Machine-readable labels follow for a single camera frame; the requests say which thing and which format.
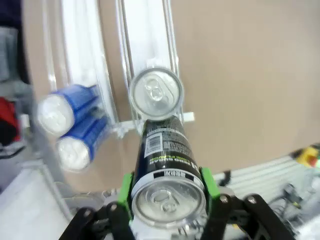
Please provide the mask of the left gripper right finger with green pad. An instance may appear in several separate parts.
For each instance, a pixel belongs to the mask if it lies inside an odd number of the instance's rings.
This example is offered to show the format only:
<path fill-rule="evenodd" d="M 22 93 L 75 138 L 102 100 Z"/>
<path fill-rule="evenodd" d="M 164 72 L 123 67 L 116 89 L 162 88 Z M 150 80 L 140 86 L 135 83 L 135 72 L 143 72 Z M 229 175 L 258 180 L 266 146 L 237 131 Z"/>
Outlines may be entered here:
<path fill-rule="evenodd" d="M 208 219 L 202 240 L 222 240 L 228 225 L 236 225 L 249 240 L 293 240 L 294 237 L 259 194 L 244 199 L 220 193 L 209 168 L 200 168 Z"/>

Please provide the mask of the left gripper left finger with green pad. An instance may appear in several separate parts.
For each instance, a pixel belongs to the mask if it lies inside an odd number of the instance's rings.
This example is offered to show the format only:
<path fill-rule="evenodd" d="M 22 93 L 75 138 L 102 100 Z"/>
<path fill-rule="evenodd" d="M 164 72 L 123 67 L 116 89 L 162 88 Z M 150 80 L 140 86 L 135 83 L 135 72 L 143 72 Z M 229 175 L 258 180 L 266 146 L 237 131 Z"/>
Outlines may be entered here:
<path fill-rule="evenodd" d="M 95 210 L 82 207 L 61 235 L 62 240 L 134 240 L 130 227 L 133 173 L 124 175 L 115 201 Z"/>

